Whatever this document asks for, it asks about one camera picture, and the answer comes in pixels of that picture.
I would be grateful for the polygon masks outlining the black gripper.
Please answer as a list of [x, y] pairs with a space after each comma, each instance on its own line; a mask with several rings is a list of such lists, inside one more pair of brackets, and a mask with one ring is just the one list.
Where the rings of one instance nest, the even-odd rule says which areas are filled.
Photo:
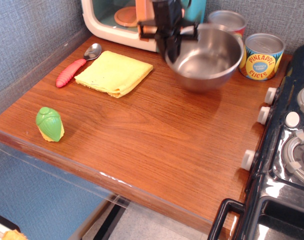
[[180, 0], [153, 0], [154, 18], [139, 21], [141, 39], [155, 39], [158, 52], [174, 63], [181, 51], [181, 42], [198, 39], [198, 23], [184, 19]]

